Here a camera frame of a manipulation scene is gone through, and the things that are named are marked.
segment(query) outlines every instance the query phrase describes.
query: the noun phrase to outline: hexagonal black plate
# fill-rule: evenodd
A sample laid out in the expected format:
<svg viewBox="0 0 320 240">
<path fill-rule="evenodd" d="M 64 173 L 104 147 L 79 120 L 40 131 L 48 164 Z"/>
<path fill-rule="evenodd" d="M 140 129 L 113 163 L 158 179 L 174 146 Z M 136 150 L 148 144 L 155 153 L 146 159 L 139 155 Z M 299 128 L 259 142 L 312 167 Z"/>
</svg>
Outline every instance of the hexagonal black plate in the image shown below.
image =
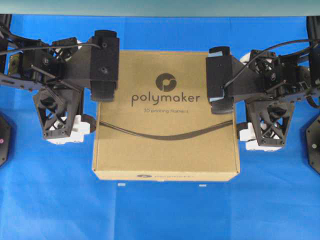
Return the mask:
<svg viewBox="0 0 320 240">
<path fill-rule="evenodd" d="M 11 127 L 0 115 L 0 166 L 8 159 Z"/>
<path fill-rule="evenodd" d="M 320 116 L 306 129 L 309 164 L 320 174 Z"/>
</svg>

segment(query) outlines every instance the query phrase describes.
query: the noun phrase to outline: black wire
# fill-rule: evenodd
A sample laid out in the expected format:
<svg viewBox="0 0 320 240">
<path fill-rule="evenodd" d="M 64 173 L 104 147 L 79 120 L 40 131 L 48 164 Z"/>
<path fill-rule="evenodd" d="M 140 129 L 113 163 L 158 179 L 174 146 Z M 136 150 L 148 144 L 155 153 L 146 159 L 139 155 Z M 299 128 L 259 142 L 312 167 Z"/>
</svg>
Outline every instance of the black wire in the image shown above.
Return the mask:
<svg viewBox="0 0 320 240">
<path fill-rule="evenodd" d="M 289 45 L 289 44 L 297 44 L 297 43 L 308 43 L 308 42 L 320 42 L 320 39 L 299 39 L 299 40 L 292 40 L 292 41 L 285 41 L 276 45 L 273 45 L 271 47 L 266 48 L 265 50 L 259 52 L 257 55 L 255 55 L 250 61 L 248 61 L 243 68 L 241 68 L 240 71 L 238 71 L 238 73 L 229 81 L 227 81 L 222 87 L 225 89 L 227 88 L 230 84 L 232 84 L 243 72 L 244 70 L 254 62 L 254 60 L 256 60 L 258 57 L 260 57 L 261 55 L 263 55 L 265 52 L 268 52 L 272 49 L 276 49 L 285 45 Z"/>
<path fill-rule="evenodd" d="M 90 46 L 101 49 L 101 47 L 95 43 L 91 42 L 84 42 L 84 43 L 78 43 L 73 45 L 64 45 L 64 46 L 55 46 L 55 45 L 49 45 L 49 46 L 29 46 L 29 47 L 21 47 L 21 48 L 15 48 L 7 51 L 0 51 L 1 55 L 6 55 L 10 53 L 15 53 L 19 51 L 28 51 L 28 50 L 39 50 L 39 49 L 69 49 L 69 48 L 75 48 L 79 46 Z"/>
</svg>

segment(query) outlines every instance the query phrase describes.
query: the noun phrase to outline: screw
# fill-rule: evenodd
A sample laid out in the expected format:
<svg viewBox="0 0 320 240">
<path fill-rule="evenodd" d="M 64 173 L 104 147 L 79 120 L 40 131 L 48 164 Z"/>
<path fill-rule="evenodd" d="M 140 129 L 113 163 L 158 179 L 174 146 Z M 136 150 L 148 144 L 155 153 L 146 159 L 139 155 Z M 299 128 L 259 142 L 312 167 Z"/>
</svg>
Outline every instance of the screw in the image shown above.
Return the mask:
<svg viewBox="0 0 320 240">
<path fill-rule="evenodd" d="M 107 69 L 105 66 L 101 67 L 101 68 L 100 68 L 100 71 L 101 71 L 103 74 L 108 74 L 108 69 Z"/>
<path fill-rule="evenodd" d="M 47 57 L 44 57 L 42 59 L 42 62 L 43 62 L 44 65 L 48 65 L 49 64 L 49 59 Z"/>
</svg>

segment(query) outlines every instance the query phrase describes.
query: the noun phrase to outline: cardboard box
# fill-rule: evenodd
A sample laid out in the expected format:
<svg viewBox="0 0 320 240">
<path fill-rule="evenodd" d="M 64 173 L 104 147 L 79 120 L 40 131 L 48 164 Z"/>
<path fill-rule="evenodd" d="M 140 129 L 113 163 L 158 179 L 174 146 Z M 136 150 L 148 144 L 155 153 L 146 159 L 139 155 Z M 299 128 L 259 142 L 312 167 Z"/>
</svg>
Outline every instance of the cardboard box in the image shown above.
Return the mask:
<svg viewBox="0 0 320 240">
<path fill-rule="evenodd" d="M 102 180 L 228 181 L 240 172 L 235 115 L 212 115 L 205 52 L 121 51 L 113 102 L 97 111 Z"/>
</svg>

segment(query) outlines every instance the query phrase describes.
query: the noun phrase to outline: blue tablecloth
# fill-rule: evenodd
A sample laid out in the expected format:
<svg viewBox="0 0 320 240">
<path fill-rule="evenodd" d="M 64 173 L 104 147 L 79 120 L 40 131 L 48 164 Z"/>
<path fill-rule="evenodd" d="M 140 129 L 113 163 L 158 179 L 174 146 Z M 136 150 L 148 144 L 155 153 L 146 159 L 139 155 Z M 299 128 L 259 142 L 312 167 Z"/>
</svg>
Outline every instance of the blue tablecloth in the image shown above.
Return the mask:
<svg viewBox="0 0 320 240">
<path fill-rule="evenodd" d="M 85 42 L 99 29 L 117 31 L 122 50 L 231 46 L 237 58 L 251 49 L 307 38 L 304 17 L 14 15 L 11 25 L 17 35 L 48 43 L 68 37 Z M 230 182 L 199 187 L 199 182 L 128 181 L 120 187 L 92 172 L 93 134 L 79 144 L 42 139 L 34 94 L 0 87 L 0 112 L 13 126 L 9 160 L 0 168 L 0 239 L 320 239 L 320 175 L 308 165 L 305 139 L 319 111 L 305 101 L 296 104 L 284 149 L 252 152 L 239 143 L 241 173 Z M 244 121 L 244 104 L 236 108 L 237 122 Z M 84 109 L 96 115 L 89 91 Z"/>
</svg>

